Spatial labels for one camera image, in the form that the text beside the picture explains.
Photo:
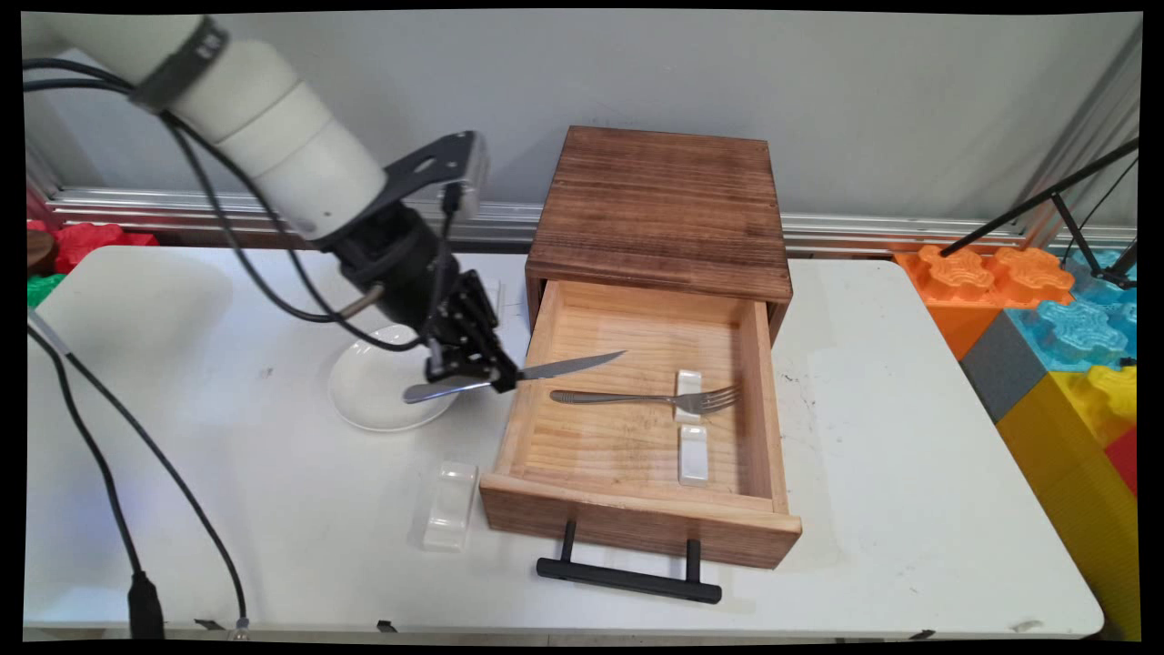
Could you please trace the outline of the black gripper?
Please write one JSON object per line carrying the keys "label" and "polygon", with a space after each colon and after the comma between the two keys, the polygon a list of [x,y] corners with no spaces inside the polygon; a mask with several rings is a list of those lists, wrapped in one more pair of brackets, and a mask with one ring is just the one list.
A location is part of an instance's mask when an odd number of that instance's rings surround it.
{"label": "black gripper", "polygon": [[497,315],[480,275],[461,272],[419,212],[405,204],[382,205],[317,240],[317,248],[338,257],[342,277],[362,293],[381,285],[376,307],[413,332],[423,332],[431,318],[433,297],[450,294],[457,344],[426,339],[426,382],[450,389],[484,383],[498,393],[518,386],[518,366],[495,335]]}

